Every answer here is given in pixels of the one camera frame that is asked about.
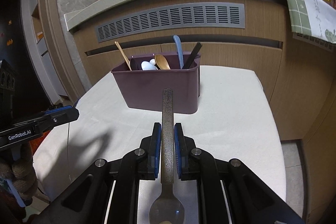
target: purple plastic bin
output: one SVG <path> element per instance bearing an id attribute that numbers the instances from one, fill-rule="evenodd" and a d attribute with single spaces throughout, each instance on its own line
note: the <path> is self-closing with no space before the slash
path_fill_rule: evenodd
<path id="1" fill-rule="evenodd" d="M 162 111 L 162 94 L 171 88 L 174 94 L 174 113 L 193 114 L 198 109 L 200 95 L 200 58 L 198 54 L 189 69 L 180 69 L 176 52 L 161 53 L 170 70 L 130 71 L 125 62 L 112 69 L 121 94 L 128 107 Z M 190 52 L 183 52 L 184 61 Z M 139 68 L 142 61 L 154 58 L 153 54 L 133 56 Z"/>

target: metal screw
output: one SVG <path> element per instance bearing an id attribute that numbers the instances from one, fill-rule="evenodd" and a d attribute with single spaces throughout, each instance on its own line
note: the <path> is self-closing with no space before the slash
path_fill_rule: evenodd
<path id="1" fill-rule="evenodd" d="M 193 148 L 193 149 L 191 150 L 191 153 L 192 153 L 193 155 L 195 155 L 195 156 L 198 156 L 198 155 L 200 155 L 200 154 L 202 153 L 202 150 L 199 149 L 199 148 Z"/>
<path id="2" fill-rule="evenodd" d="M 142 148 L 138 148 L 138 149 L 135 149 L 135 150 L 134 150 L 134 153 L 135 153 L 137 156 L 142 156 L 143 154 L 145 154 L 145 150 L 143 150 Z"/>
<path id="3" fill-rule="evenodd" d="M 94 162 L 94 164 L 97 166 L 97 167 L 102 167 L 105 165 L 105 160 L 103 159 L 98 159 Z"/>
<path id="4" fill-rule="evenodd" d="M 240 164 L 241 164 L 241 162 L 238 159 L 231 160 L 231 165 L 234 166 L 234 167 L 238 167 L 238 166 L 240 166 Z"/>

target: gray vent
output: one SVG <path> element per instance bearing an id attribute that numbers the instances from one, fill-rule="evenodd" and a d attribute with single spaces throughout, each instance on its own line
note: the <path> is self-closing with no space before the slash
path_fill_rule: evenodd
<path id="1" fill-rule="evenodd" d="M 103 42 L 130 34 L 185 27 L 244 29 L 244 4 L 201 2 L 170 5 L 129 14 L 95 29 L 98 42 Z"/>

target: round table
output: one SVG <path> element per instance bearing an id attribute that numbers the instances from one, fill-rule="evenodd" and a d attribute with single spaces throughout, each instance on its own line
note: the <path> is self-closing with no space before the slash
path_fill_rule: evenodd
<path id="1" fill-rule="evenodd" d="M 180 122 L 184 135 L 214 158 L 240 159 L 286 200 L 278 131 L 256 74 L 219 66 L 201 66 L 200 74 L 197 112 L 174 114 L 174 123 Z M 111 73 L 80 99 L 77 109 L 78 120 L 53 129 L 34 155 L 37 177 L 51 200 L 96 159 L 116 160 L 138 148 L 162 119 L 161 112 L 128 108 Z M 160 179 L 140 181 L 139 224 L 148 223 L 160 193 Z M 175 178 L 174 194 L 185 207 L 185 223 L 198 223 L 196 182 Z"/>

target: green and white towel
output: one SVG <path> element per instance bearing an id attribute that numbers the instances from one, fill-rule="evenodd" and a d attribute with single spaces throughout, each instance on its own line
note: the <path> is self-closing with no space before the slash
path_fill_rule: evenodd
<path id="1" fill-rule="evenodd" d="M 323 0 L 287 0 L 292 32 L 336 44 L 336 10 Z"/>

